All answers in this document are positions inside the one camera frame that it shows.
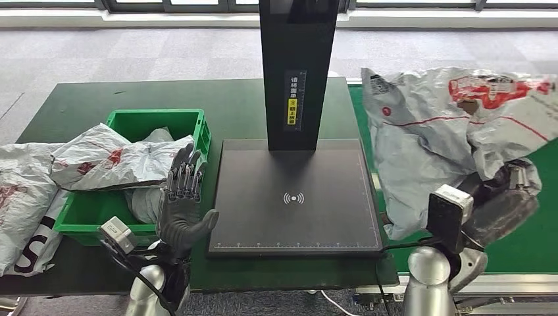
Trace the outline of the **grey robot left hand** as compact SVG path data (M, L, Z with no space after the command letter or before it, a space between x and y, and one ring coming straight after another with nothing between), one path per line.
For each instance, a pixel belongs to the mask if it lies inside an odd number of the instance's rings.
M206 161L200 161L201 152L194 144L187 144L174 157L163 189L163 199L157 223L157 234L177 258L189 256L193 245L210 234L220 213L208 210L199 214L200 187Z

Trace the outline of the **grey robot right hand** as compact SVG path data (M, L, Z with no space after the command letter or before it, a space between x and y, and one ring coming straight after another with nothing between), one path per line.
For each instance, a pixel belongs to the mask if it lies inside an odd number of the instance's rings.
M459 188L474 199L461 232L468 243L486 248L514 232L538 210L542 182L530 160L516 159L504 164L493 178L482 180L473 174Z

